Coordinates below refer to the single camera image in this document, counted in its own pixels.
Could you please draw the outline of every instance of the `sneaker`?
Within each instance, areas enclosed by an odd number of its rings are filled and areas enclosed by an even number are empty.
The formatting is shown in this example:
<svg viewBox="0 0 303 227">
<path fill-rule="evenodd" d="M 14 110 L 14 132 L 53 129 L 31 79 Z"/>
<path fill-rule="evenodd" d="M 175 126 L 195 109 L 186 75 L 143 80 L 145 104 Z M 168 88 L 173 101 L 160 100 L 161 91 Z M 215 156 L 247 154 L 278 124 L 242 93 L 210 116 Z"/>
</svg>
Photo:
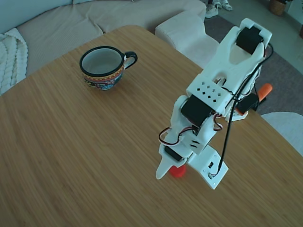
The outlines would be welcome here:
<svg viewBox="0 0 303 227">
<path fill-rule="evenodd" d="M 213 0 L 212 4 L 218 8 L 222 8 L 221 2 L 219 0 Z"/>
<path fill-rule="evenodd" d="M 208 4 L 206 7 L 206 18 L 212 18 L 218 15 L 218 6 L 214 6 L 213 4 Z"/>
<path fill-rule="evenodd" d="M 220 0 L 220 3 L 223 6 L 223 9 L 232 11 L 232 6 L 229 4 L 228 0 Z"/>
</svg>

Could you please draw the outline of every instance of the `orange handle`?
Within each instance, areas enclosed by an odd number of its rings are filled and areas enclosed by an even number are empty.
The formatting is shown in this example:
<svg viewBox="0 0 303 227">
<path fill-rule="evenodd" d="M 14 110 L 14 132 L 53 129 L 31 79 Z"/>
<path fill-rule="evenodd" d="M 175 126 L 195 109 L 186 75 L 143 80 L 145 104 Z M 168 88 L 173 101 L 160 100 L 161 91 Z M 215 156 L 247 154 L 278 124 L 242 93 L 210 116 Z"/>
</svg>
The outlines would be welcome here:
<svg viewBox="0 0 303 227">
<path fill-rule="evenodd" d="M 261 102 L 272 91 L 272 89 L 273 86 L 271 86 L 271 84 L 263 85 L 258 91 L 259 102 Z"/>
</svg>

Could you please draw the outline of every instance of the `red base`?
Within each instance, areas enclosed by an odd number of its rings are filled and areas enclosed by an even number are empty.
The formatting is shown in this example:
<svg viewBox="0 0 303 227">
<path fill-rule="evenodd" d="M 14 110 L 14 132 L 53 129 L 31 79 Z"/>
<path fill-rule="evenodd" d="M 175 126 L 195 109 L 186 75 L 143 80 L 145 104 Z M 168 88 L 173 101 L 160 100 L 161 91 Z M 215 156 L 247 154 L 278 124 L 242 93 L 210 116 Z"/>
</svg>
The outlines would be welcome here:
<svg viewBox="0 0 303 227">
<path fill-rule="evenodd" d="M 186 172 L 185 165 L 180 166 L 179 168 L 173 166 L 169 169 L 169 173 L 174 177 L 182 177 Z"/>
</svg>

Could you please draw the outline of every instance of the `mug rim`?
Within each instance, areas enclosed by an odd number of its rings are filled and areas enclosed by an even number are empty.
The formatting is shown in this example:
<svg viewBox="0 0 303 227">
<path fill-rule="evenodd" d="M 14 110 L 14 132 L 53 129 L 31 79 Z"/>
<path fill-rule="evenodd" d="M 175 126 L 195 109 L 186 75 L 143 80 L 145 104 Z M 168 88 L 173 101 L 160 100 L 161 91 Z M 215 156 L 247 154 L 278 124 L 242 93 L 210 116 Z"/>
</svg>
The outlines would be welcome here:
<svg viewBox="0 0 303 227">
<path fill-rule="evenodd" d="M 90 72 L 87 72 L 83 66 L 82 66 L 82 63 L 83 63 L 83 60 L 84 58 L 90 54 L 91 52 L 95 51 L 95 50 L 99 50 L 99 49 L 111 49 L 111 50 L 114 50 L 114 51 L 117 51 L 120 55 L 121 55 L 121 63 L 114 69 L 114 70 L 111 70 L 110 72 L 107 72 L 107 73 L 99 73 L 99 74 L 95 74 L 95 73 L 90 73 Z M 124 64 L 124 54 L 119 51 L 117 48 L 115 47 L 112 47 L 112 46 L 98 46 L 98 47 L 95 47 L 93 49 L 90 49 L 88 51 L 86 51 L 82 57 L 80 58 L 80 69 L 83 73 L 85 73 L 86 75 L 88 76 L 91 76 L 91 77 L 106 77 L 108 75 L 111 75 L 115 72 L 117 72 Z"/>
</svg>

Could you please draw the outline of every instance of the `wicker basket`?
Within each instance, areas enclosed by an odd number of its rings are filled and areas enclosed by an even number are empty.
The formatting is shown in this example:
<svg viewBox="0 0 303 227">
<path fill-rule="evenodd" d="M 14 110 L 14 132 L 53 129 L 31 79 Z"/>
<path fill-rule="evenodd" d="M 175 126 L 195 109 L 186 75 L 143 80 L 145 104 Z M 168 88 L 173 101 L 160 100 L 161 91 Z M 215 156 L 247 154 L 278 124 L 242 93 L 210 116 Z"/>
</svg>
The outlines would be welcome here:
<svg viewBox="0 0 303 227">
<path fill-rule="evenodd" d="M 286 4 L 278 0 L 270 0 L 269 2 L 269 11 L 273 14 L 280 16 L 283 14 Z"/>
</svg>

